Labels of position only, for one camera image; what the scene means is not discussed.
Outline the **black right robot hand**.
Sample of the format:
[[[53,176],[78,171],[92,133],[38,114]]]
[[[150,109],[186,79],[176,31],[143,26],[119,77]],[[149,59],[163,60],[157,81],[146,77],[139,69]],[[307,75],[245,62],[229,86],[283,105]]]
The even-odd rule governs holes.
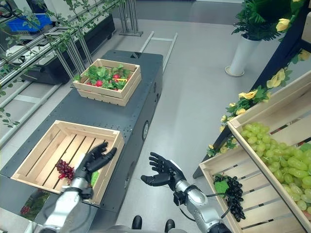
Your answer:
[[[175,163],[155,152],[150,152],[149,165],[152,166],[152,170],[157,172],[157,174],[153,176],[141,175],[140,177],[149,186],[168,185],[172,191],[175,191],[179,181],[186,181],[182,170]]]

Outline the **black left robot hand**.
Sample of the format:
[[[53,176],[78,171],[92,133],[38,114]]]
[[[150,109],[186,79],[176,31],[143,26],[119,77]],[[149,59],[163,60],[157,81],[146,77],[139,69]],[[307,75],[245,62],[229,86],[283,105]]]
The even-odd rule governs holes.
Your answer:
[[[117,152],[117,148],[113,147],[109,152],[105,153],[107,151],[107,146],[108,142],[104,141],[89,151],[85,155],[84,161],[81,162],[82,171],[93,173],[107,165]]]

